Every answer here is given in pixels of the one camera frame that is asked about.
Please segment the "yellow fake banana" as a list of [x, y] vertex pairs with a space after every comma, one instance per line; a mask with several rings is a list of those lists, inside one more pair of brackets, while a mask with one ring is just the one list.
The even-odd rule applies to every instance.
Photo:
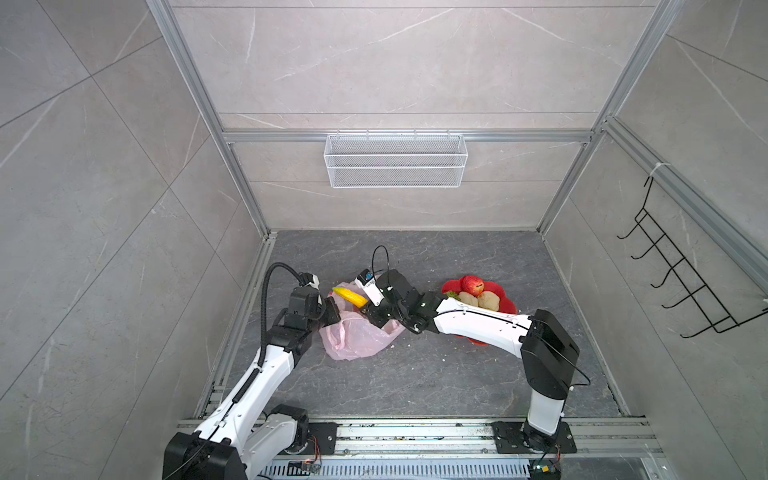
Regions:
[[358, 309], [362, 309], [369, 303], [369, 300], [365, 296], [344, 287], [334, 287], [333, 292]]

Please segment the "red flower-shaped plastic bowl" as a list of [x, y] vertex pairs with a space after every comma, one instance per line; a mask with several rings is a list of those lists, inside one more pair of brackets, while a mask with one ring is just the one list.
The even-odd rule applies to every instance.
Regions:
[[499, 311], [494, 312], [460, 302], [460, 279], [448, 280], [442, 286], [444, 300], [438, 306], [438, 314], [434, 318], [439, 332], [466, 338], [477, 345], [487, 345], [493, 334], [509, 335], [512, 331], [511, 318], [518, 311], [506, 296], [505, 290], [493, 281], [484, 280], [484, 291], [492, 291], [501, 299]]

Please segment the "beige fake fruit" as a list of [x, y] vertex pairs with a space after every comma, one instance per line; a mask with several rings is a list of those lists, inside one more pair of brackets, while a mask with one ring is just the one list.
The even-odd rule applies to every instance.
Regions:
[[501, 299], [492, 291], [483, 291], [477, 296], [477, 303], [480, 308], [498, 312]]

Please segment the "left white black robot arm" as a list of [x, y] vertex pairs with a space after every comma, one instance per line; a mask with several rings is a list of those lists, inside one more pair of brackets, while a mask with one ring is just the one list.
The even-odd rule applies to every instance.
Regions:
[[193, 433], [179, 432], [169, 441], [163, 457], [164, 479], [255, 479], [280, 453], [299, 453], [309, 441], [307, 412], [280, 405], [257, 420], [280, 384], [294, 370], [312, 344], [313, 332], [328, 317], [327, 301], [319, 280], [276, 262], [268, 268], [263, 289], [272, 272], [287, 270], [298, 285], [276, 323], [261, 324], [262, 346], [233, 390]]

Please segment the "pink plastic bag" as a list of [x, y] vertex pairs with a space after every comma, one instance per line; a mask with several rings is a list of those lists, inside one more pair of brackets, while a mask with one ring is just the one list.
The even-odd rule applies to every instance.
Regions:
[[319, 329], [325, 352], [336, 361], [371, 357], [388, 347], [405, 328], [397, 320], [389, 320], [383, 328], [371, 324], [349, 301], [335, 292], [334, 299], [340, 321]]

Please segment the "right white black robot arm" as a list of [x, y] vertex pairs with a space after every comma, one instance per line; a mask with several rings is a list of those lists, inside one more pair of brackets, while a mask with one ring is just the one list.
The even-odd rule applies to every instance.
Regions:
[[366, 269], [355, 279], [360, 294], [336, 287], [378, 328], [395, 320], [414, 334], [430, 331], [497, 347], [522, 361], [531, 397], [520, 428], [524, 446], [541, 452], [563, 447], [568, 435], [562, 420], [569, 393], [576, 385], [580, 349], [556, 317], [538, 309], [532, 315], [510, 314], [465, 303], [455, 294], [419, 292], [397, 270], [376, 277]]

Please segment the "beige fake potato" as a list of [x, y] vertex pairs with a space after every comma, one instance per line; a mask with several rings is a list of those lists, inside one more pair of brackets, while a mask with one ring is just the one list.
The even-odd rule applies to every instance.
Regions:
[[474, 307], [479, 306], [477, 298], [470, 293], [462, 291], [458, 294], [458, 299], [460, 302], [464, 304], [471, 305]]

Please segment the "red fake apple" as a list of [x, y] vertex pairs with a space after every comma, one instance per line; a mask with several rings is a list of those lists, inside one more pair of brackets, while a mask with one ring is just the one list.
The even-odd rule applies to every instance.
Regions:
[[460, 279], [461, 291], [478, 297], [485, 290], [485, 282], [476, 275], [465, 275]]

